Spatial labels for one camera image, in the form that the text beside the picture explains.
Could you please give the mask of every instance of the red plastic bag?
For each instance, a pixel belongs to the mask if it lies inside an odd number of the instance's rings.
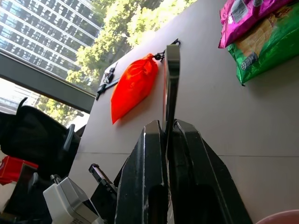
[[[38,168],[38,165],[34,163],[11,156],[5,156],[0,165],[0,184],[5,185],[12,181],[17,182],[20,177],[23,163]]]
[[[158,65],[152,54],[131,63],[122,74],[111,97],[111,118],[114,124],[146,98],[154,85]]]

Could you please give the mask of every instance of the window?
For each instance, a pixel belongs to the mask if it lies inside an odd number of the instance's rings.
[[[1,31],[0,48],[94,94],[111,63],[195,1],[2,0],[1,21],[11,30]],[[7,10],[15,16],[5,19]]]
[[[23,105],[37,108],[65,127],[74,124],[75,131],[88,121],[87,113],[0,78],[0,112],[16,114],[20,101],[25,97],[28,99]]]

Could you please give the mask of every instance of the building facade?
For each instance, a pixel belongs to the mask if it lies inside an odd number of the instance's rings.
[[[88,0],[1,0],[0,49],[63,79],[104,24]]]

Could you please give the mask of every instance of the black device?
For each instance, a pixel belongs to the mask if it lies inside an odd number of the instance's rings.
[[[110,224],[166,224],[170,194],[175,224],[252,224],[225,164],[193,125],[174,119],[179,46],[167,46],[165,55],[162,128],[154,120],[142,130],[114,181],[116,208],[109,185],[99,187],[92,202],[106,206]]]
[[[114,78],[114,71],[115,71],[115,68],[116,68],[116,66],[117,66],[117,63],[116,63],[116,65],[114,66],[114,67],[112,67],[112,68],[110,68],[110,70],[109,70],[109,72],[108,73],[105,73],[104,74],[104,80],[103,80],[103,85],[101,85],[99,88],[98,88],[98,90],[97,90],[97,96],[96,96],[96,100],[98,100],[99,99],[99,97],[100,97],[100,95],[102,94],[102,93],[104,93],[107,89],[110,89],[111,87],[113,87],[113,86],[115,86],[117,83],[118,83],[118,81],[120,80],[119,78],[118,79],[116,79],[116,80],[114,80],[113,82],[112,82],[112,80],[113,80],[113,78]]]

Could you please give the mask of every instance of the green foliage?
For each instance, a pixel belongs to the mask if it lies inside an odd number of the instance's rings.
[[[123,45],[129,44],[127,48],[130,48],[140,44],[195,1],[164,0],[155,9],[147,7],[152,0],[93,1],[96,18],[99,23],[104,22],[104,28],[92,46],[79,48],[76,64],[80,69],[68,71],[66,80],[95,92],[105,69],[117,59]],[[75,109],[43,97],[37,107],[63,124],[76,116]]]
[[[138,7],[128,24],[128,43],[133,47],[140,44],[164,25],[180,14],[196,0],[164,0],[154,10]]]
[[[76,109],[44,96],[40,96],[35,106],[62,125],[67,125],[77,115]]]

